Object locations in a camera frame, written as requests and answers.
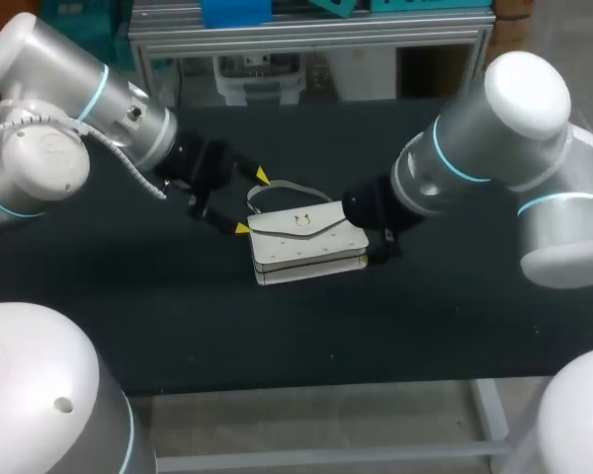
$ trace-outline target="handbag strap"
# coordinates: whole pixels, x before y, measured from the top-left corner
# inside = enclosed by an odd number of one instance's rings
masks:
[[[270,185],[268,185],[268,186],[256,186],[256,187],[252,188],[246,195],[246,205],[254,213],[261,214],[262,213],[261,209],[252,203],[252,199],[257,195],[260,195],[264,191],[276,189],[276,188],[284,188],[284,189],[288,189],[288,190],[298,191],[299,193],[304,193],[306,195],[316,196],[317,198],[323,199],[325,202],[333,201],[333,199],[330,196],[328,196],[326,193],[316,190],[314,188],[308,188],[307,186],[298,185],[297,183],[293,183],[291,181],[274,180],[274,181],[271,181]]]

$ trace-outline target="screw hole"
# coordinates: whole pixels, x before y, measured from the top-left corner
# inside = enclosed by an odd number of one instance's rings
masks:
[[[64,397],[59,397],[53,403],[55,410],[60,411],[61,413],[72,413],[74,410],[72,406],[72,402]]]

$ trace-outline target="gray floor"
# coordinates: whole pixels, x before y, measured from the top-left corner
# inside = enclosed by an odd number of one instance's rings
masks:
[[[571,89],[573,120],[593,129],[593,0],[537,0],[529,49],[558,68]],[[537,383],[537,379],[499,382],[510,420],[518,416]],[[480,437],[468,386],[453,381],[166,396],[132,403],[149,426],[159,456]],[[486,474],[489,470],[482,460],[461,460],[265,472]],[[532,465],[529,472],[543,471]]]

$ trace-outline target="yellow fingertip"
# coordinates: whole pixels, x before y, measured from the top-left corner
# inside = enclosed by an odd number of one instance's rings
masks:
[[[262,183],[265,183],[266,185],[270,186],[270,180],[266,176],[266,173],[264,173],[264,170],[262,169],[261,166],[257,169],[257,174],[255,176],[257,177],[257,179],[259,181],[261,181]]]
[[[235,228],[236,234],[249,234],[250,232],[250,227],[242,224],[241,222],[237,223],[237,227]]]

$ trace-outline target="shelf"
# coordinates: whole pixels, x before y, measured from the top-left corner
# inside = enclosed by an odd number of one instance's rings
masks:
[[[136,0],[129,26],[134,47],[150,59],[249,52],[297,52],[343,46],[473,43],[491,28],[490,9],[371,13],[343,19],[324,13],[284,13],[254,27],[206,29],[198,2]]]

